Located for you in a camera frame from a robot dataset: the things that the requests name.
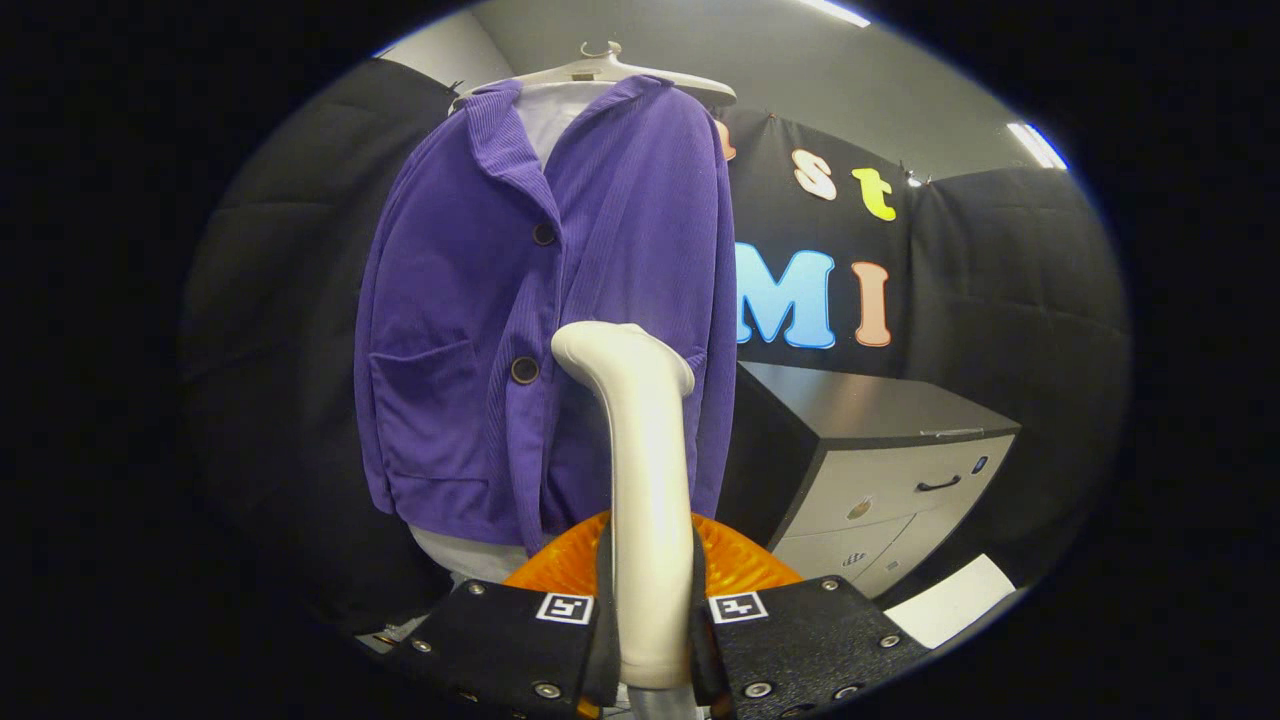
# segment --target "jacket collar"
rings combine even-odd
[[[653,76],[630,76],[613,85],[591,101],[561,136],[567,137],[590,118],[609,108],[639,97],[646,92],[671,87],[669,79]],[[529,143],[529,135],[516,113],[515,102],[524,85],[518,79],[504,79],[476,90],[462,105],[466,113],[471,154],[476,164],[489,176],[511,184],[538,202],[547,215],[559,224],[559,210],[547,177],[539,167],[538,155]]]

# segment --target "drawer handle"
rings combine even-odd
[[[920,483],[920,484],[915,486],[915,489],[918,489],[920,492],[929,492],[931,489],[948,488],[948,487],[951,487],[951,486],[954,486],[954,484],[956,484],[959,482],[960,482],[960,475],[956,475],[956,477],[951,478],[950,483],[942,483],[941,486],[931,486],[929,483]]]

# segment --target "cabinet drawer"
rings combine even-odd
[[[968,509],[982,495],[1011,443],[1012,436],[1002,436],[947,445],[827,452],[785,534],[809,536],[876,525],[943,505]],[[922,491],[920,483],[937,489]]]
[[[910,518],[897,518],[835,533],[785,537],[773,548],[773,555],[805,579],[840,575],[854,582],[909,521]]]
[[[929,556],[964,520],[968,506],[943,505],[911,518],[906,529],[852,582],[867,597],[876,597]]]

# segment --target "filing cabinet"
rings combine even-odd
[[[964,520],[1018,429],[928,383],[740,363],[716,516],[876,597]]]

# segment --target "blue letter m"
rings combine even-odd
[[[760,251],[745,242],[736,245],[737,342],[751,340],[746,309],[751,310],[764,342],[773,342],[787,313],[794,309],[791,327],[783,334],[787,345],[813,348],[835,346],[836,336],[827,320],[827,275],[836,261],[829,255],[801,250],[791,258],[782,279],[773,282]]]

